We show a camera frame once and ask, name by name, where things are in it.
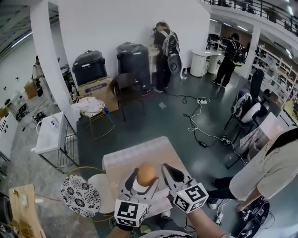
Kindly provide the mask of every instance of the floral cushion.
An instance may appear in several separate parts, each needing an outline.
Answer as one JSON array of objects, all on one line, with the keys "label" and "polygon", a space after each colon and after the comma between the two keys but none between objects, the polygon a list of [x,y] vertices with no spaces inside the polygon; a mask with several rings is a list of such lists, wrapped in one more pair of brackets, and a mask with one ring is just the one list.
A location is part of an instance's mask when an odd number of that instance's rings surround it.
[{"label": "floral cushion", "polygon": [[81,217],[94,217],[99,211],[101,199],[98,191],[78,175],[67,176],[61,185],[66,205]]}]

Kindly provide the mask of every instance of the concrete floor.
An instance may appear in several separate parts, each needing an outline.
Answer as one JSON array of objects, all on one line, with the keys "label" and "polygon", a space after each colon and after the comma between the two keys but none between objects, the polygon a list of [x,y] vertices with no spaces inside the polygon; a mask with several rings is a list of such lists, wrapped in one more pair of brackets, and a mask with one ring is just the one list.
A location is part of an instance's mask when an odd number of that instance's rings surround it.
[{"label": "concrete floor", "polygon": [[[206,75],[204,78],[195,78],[188,76],[186,81],[172,79],[168,92],[176,95],[191,95],[194,97],[210,97],[211,102],[203,105],[201,115],[194,120],[200,128],[210,135],[220,137],[223,133],[224,125],[230,117],[230,107],[239,88],[248,87],[246,81],[235,74],[232,76],[230,84],[225,90],[211,83],[215,76]],[[79,159],[80,165],[102,167],[102,158],[105,154],[128,148],[142,142],[166,136],[179,155],[181,161],[189,173],[198,181],[202,182],[207,190],[215,189],[212,186],[214,178],[235,175],[243,165],[239,162],[230,170],[226,169],[236,158],[231,148],[226,148],[217,142],[212,148],[201,147],[194,139],[189,128],[189,118],[183,114],[191,115],[197,107],[194,99],[187,98],[187,104],[182,103],[183,97],[169,96],[164,93],[156,93],[143,98],[146,107],[146,116],[143,116],[142,108],[139,103],[133,103],[125,107],[127,120],[123,121],[121,111],[111,113],[111,118],[115,122],[115,129],[107,136],[101,139],[92,140],[90,132],[85,130],[85,123],[78,123],[79,137]],[[166,107],[161,109],[158,105],[164,103]],[[101,131],[107,122],[98,121],[94,126],[95,131]],[[233,139],[235,136],[235,124],[231,125],[227,134]],[[198,130],[196,135],[199,140],[208,145],[214,142]],[[275,223],[270,229],[260,230],[257,238],[290,238],[297,231],[297,208],[292,191],[297,179],[295,179],[281,193],[271,199],[271,211],[275,216]],[[238,214],[235,212],[237,201],[230,201],[223,210],[224,218],[222,228],[230,233],[233,229]],[[204,211],[211,219],[216,219],[216,212],[204,206]],[[172,209],[172,218],[177,224],[184,226],[185,216],[181,215],[178,209]],[[100,237],[106,237],[110,228],[106,224],[96,224],[96,229]]]},{"label": "concrete floor", "polygon": [[[248,86],[245,80],[232,75],[230,84],[223,91],[210,82],[213,78],[212,75],[206,75],[202,79],[189,75],[186,81],[173,79],[168,92],[176,95],[216,98],[211,99],[209,104],[203,105],[201,115],[194,120],[205,132],[219,137],[230,117],[230,106],[237,90]],[[185,105],[182,103],[182,99],[182,97],[153,92],[144,97],[146,116],[143,116],[140,104],[127,105],[125,108],[127,121],[123,121],[121,111],[111,113],[111,118],[116,124],[115,129],[107,136],[97,140],[91,139],[90,131],[85,130],[86,122],[80,120],[78,122],[80,166],[101,168],[102,158],[105,154],[160,136],[167,136],[189,173],[198,182],[202,182],[207,190],[215,189],[212,186],[213,178],[233,176],[243,166],[239,162],[232,169],[227,170],[226,166],[230,165],[236,158],[230,148],[226,148],[217,142],[213,147],[204,149],[195,141],[193,133],[187,131],[187,128],[191,126],[190,121],[183,114],[191,115],[197,104],[194,99],[187,98]],[[29,108],[35,106],[37,109],[42,101],[42,99],[30,100],[32,105],[29,105]],[[166,105],[164,109],[158,106],[161,102]],[[57,109],[48,107],[44,111],[50,115]],[[0,189],[7,194],[8,188],[33,183],[36,193],[61,200],[60,186],[65,175],[57,172],[41,160],[34,151],[31,151],[36,144],[36,132],[29,128],[24,132],[22,131],[24,125],[30,122],[31,116],[31,114],[27,115],[19,124],[14,139],[12,162],[7,164],[8,177],[0,183]],[[106,119],[102,118],[94,123],[96,132],[108,126]],[[235,124],[231,125],[228,131],[228,136],[231,139],[235,136],[234,129]],[[196,131],[196,135],[199,140],[208,145],[211,145],[215,140],[199,131]],[[270,229],[260,230],[255,237],[292,238],[295,236],[298,230],[298,208],[295,206],[297,200],[297,186],[295,185],[297,182],[298,179],[294,179],[270,200],[275,223]],[[223,210],[222,228],[227,233],[231,232],[237,219],[237,214],[234,211],[236,205],[236,201],[230,201]],[[216,218],[215,211],[210,210],[207,206],[204,206],[203,209],[211,219]],[[38,213],[47,237],[95,238],[98,237],[95,227],[101,238],[106,237],[110,232],[108,223],[96,223],[94,227],[92,223],[78,219],[61,202],[45,199],[44,203],[39,204]],[[185,216],[182,216],[178,209],[172,209],[171,216],[180,226],[185,225]],[[269,221],[263,228],[270,226],[272,221]]]}]

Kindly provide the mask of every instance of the white pillar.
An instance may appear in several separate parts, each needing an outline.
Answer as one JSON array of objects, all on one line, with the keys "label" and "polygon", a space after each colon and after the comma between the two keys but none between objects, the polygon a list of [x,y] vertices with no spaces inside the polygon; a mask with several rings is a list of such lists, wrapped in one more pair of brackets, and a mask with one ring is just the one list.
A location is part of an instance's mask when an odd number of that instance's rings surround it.
[{"label": "white pillar", "polygon": [[248,76],[250,75],[250,72],[251,72],[251,66],[256,56],[256,49],[259,43],[260,33],[261,33],[260,27],[254,26],[253,35],[251,38],[250,50],[248,51],[245,64],[241,67],[241,76],[244,77],[245,79],[248,79]]},{"label": "white pillar", "polygon": [[42,0],[30,7],[30,20],[36,53],[47,84],[58,107],[64,111],[68,121],[76,131],[77,120],[70,109],[70,95],[55,53],[48,15],[48,0]]}]

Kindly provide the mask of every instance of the orange ball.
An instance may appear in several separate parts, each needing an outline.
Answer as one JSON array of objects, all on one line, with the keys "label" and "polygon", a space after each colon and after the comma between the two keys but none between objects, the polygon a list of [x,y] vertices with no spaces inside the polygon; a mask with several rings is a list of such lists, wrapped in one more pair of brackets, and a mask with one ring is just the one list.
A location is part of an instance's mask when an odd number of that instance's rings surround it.
[{"label": "orange ball", "polygon": [[156,179],[155,167],[147,162],[142,163],[139,166],[139,170],[136,174],[136,180],[139,185],[148,187],[154,183]]}]

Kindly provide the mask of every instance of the human hand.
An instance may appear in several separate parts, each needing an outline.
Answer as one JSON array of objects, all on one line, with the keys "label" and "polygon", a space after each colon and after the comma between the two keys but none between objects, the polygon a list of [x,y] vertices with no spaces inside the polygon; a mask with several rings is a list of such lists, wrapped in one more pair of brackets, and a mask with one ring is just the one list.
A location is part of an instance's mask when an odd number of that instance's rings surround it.
[{"label": "human hand", "polygon": [[247,205],[245,204],[245,202],[244,203],[240,203],[240,204],[237,205],[236,211],[237,212],[242,212],[246,207],[247,207]]}]

